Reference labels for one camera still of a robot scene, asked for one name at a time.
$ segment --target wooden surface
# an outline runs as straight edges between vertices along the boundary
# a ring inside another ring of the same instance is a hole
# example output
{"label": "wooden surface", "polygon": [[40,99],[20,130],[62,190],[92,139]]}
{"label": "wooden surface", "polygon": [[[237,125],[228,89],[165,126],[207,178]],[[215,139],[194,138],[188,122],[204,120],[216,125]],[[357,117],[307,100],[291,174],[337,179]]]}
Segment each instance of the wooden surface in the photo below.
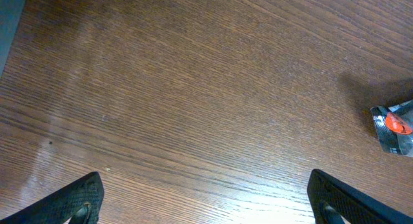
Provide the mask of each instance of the wooden surface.
{"label": "wooden surface", "polygon": [[413,0],[27,0],[0,218],[91,171],[101,223],[313,223],[320,168],[413,216],[368,108],[413,96]]}

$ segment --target foil packet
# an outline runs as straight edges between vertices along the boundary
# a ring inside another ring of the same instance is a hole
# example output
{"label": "foil packet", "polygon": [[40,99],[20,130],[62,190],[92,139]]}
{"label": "foil packet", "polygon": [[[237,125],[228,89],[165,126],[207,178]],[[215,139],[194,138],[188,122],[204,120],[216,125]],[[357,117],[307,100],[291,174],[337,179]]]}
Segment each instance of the foil packet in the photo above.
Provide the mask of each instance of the foil packet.
{"label": "foil packet", "polygon": [[383,150],[413,157],[413,100],[370,111]]}

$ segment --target candy wrapper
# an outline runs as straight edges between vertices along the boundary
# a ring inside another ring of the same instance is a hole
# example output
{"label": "candy wrapper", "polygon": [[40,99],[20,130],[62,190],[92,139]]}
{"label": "candy wrapper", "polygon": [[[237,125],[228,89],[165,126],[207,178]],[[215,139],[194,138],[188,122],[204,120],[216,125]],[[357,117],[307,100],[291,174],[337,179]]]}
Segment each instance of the candy wrapper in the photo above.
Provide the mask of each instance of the candy wrapper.
{"label": "candy wrapper", "polygon": [[380,145],[385,152],[413,156],[413,100],[393,107],[371,108]]}

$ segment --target brown wooden tabletop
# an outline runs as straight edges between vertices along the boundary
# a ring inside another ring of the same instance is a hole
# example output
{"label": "brown wooden tabletop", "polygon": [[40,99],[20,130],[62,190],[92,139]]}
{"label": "brown wooden tabletop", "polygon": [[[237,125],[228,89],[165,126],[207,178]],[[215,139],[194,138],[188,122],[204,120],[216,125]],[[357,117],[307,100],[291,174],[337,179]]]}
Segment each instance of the brown wooden tabletop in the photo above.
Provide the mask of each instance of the brown wooden tabletop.
{"label": "brown wooden tabletop", "polygon": [[0,218],[99,171],[101,223],[313,223],[313,168],[413,216],[368,113],[412,69],[413,0],[27,0]]}

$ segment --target orange oval label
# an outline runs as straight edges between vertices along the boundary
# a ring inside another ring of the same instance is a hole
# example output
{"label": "orange oval label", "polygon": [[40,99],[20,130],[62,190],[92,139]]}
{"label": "orange oval label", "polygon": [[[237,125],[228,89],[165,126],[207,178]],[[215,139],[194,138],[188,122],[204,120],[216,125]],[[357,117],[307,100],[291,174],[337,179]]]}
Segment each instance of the orange oval label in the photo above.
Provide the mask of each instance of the orange oval label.
{"label": "orange oval label", "polygon": [[385,123],[387,128],[398,134],[411,134],[413,132],[412,128],[407,124],[406,121],[393,114],[392,112],[389,112],[387,114]]}

